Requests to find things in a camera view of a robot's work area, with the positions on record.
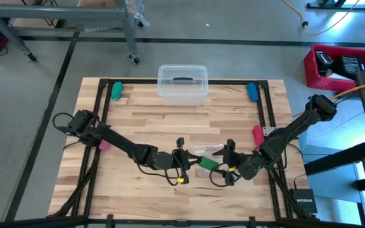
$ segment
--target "white cable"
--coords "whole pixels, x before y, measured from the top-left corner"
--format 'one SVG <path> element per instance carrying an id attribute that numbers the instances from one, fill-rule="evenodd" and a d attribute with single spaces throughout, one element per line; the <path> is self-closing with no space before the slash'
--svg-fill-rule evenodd
<path id="1" fill-rule="evenodd" d="M 322 33 L 324 33 L 324 32 L 327 32 L 327 31 L 329 31 L 330 29 L 332 29 L 335 25 L 337 25 L 339 22 L 341 22 L 347 15 L 348 15 L 348 13 L 350 13 L 353 9 L 354 9 L 354 7 L 357 5 L 357 3 L 359 3 L 359 1 L 360 0 L 357 0 L 355 3 L 354 3 L 354 5 L 351 7 L 351 9 L 339 20 L 339 21 L 337 21 L 336 23 L 334 23 L 332 26 L 330 26 L 329 28 L 327 28 L 327 29 L 325 29 L 324 31 L 322 31 L 322 32 L 317 32 L 317 33 L 311 33 L 311 32 L 309 32 L 309 30 L 308 30 L 308 25 L 304 25 L 304 22 L 307 22 L 306 20 L 305 20 L 305 17 L 303 16 L 303 14 L 301 13 L 301 12 L 299 12 L 299 10 L 297 10 L 295 7 L 293 7 L 290 3 L 288 3 L 288 1 L 287 0 L 283 0 L 283 2 L 288 6 L 288 7 L 290 7 L 293 11 L 295 11 L 296 13 L 298 13 L 298 15 L 299 15 L 299 17 L 301 18 L 301 20 L 302 20 L 302 26 L 303 26 L 303 28 L 305 29 L 305 31 L 309 34 L 309 35 L 320 35 L 320 34 L 322 34 Z"/>

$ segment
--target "shelf caster wheel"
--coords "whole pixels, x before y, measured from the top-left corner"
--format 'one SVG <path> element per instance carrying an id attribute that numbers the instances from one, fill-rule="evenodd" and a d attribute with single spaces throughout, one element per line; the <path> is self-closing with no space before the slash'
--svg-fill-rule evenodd
<path id="1" fill-rule="evenodd" d="M 131 54 L 128 56 L 128 58 L 132 61 L 134 65 L 139 64 L 139 58 L 137 56 L 132 56 Z"/>
<path id="2" fill-rule="evenodd" d="M 37 61 L 36 57 L 32 53 L 28 54 L 28 58 L 30 61 Z"/>

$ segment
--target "black frame rail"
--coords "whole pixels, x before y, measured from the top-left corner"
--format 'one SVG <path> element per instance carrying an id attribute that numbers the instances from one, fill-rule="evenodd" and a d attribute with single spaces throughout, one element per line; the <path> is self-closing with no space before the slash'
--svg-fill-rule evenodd
<path id="1" fill-rule="evenodd" d="M 105 103 L 103 106 L 102 112 L 102 122 L 106 122 L 106 117 L 108 114 L 108 108 L 110 104 L 110 95 L 111 95 L 111 88 L 113 83 L 121 81 L 125 84 L 133 83 L 133 84 L 152 84 L 157 83 L 156 79 L 101 79 L 99 81 L 98 91 L 96 95 L 96 102 L 94 104 L 93 112 L 99 112 L 99 105 L 101 101 L 101 97 L 103 95 L 103 89 L 107 86 L 107 92 L 105 96 Z M 210 80 L 209 84 L 226 84 L 226 85 L 245 85 L 249 82 L 253 82 L 257 85 L 257 92 L 260 95 L 260 88 L 263 88 L 264 94 L 266 97 L 266 105 L 267 111 L 269 114 L 269 121 L 270 126 L 275 126 L 275 119 L 274 119 L 274 112 L 272 110 L 272 103 L 271 97 L 269 94 L 269 85 L 268 81 L 266 80 Z M 260 124 L 266 126 L 266 120 L 264 118 L 263 106 L 261 98 L 257 101 L 257 108 L 259 110 L 259 118 Z M 86 185 L 86 181 L 89 181 L 89 187 L 87 190 L 86 196 L 86 204 L 84 207 L 83 215 L 78 215 L 79 203 L 80 203 L 80 190 L 76 194 L 75 200 L 71 201 L 72 212 L 71 216 L 66 216 L 67 213 L 59 213 L 53 216 L 48 216 L 46 218 L 37 218 L 37 219 L 30 219 L 30 220 L 7 220 L 5 222 L 0 222 L 1 227 L 71 227 L 76 225 L 88 225 L 88 224 L 105 224 L 106 227 L 115 227 L 117 224 L 141 224 L 141 225 L 173 225 L 176 227 L 187 227 L 191 225 L 242 225 L 245 227 L 256 228 L 257 226 L 266 226 L 266 227 L 365 227 L 360 225 L 349 225 L 349 224 L 338 224 L 332 222 L 321 222 L 316 219 L 295 219 L 292 218 L 293 212 L 290 208 L 287 200 L 285 200 L 285 208 L 287 212 L 287 217 L 283 218 L 280 215 L 279 204 L 278 204 L 278 196 L 276 191 L 276 185 L 274 182 L 274 178 L 278 178 L 278 174 L 271 176 L 269 175 L 270 179 L 270 187 L 271 187 L 271 197 L 272 197 L 272 205 L 274 210 L 274 215 L 276 217 L 275 221 L 270 222 L 262 222 L 256 221 L 255 217 L 249 217 L 248 220 L 243 221 L 230 221 L 230 220 L 142 220 L 142 219 L 114 219 L 114 215 L 107 215 L 107 218 L 103 219 L 89 219 L 89 212 L 91 209 L 91 202 L 93 197 L 94 191 L 94 183 L 98 169 L 98 162 L 99 162 L 99 148 L 96 148 L 93 161 L 90 168 L 87 171 L 87 164 L 88 159 L 91 154 L 91 148 L 86 147 L 84 150 L 84 157 L 82 159 L 82 165 L 80 167 L 80 176 L 78 184 L 81 186 L 81 189 L 84 188 Z M 285 183 L 286 187 L 286 179 L 285 173 L 280 173 L 279 178 Z"/>

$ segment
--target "clear plastic container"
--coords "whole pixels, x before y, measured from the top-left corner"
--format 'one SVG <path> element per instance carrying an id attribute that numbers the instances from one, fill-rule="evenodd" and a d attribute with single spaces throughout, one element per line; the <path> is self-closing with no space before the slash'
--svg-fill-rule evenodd
<path id="1" fill-rule="evenodd" d="M 208 96 L 208 71 L 203 65 L 162 65 L 157 93 L 167 105 L 200 106 Z"/>

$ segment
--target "plastic container lid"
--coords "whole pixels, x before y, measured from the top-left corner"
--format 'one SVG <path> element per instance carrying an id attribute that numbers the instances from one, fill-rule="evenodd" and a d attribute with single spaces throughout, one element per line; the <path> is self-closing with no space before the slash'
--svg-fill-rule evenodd
<path id="1" fill-rule="evenodd" d="M 157 93 L 164 98 L 203 98 L 208 95 L 208 70 L 203 65 L 162 65 Z"/>

